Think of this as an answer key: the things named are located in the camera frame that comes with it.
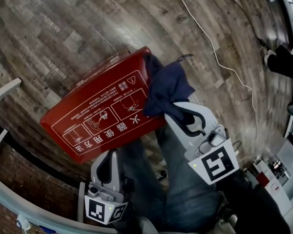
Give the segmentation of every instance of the dark blue cloth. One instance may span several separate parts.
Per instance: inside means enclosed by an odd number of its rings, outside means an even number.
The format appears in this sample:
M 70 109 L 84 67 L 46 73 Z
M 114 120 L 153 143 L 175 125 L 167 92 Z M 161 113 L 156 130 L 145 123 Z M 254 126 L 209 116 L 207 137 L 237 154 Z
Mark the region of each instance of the dark blue cloth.
M 189 85 L 185 71 L 179 62 L 182 58 L 166 67 L 163 67 L 152 54 L 145 55 L 144 60 L 151 79 L 148 98 L 143 108 L 144 115 L 155 117 L 168 114 L 183 120 L 184 114 L 173 103 L 188 101 L 188 97 L 195 90 Z

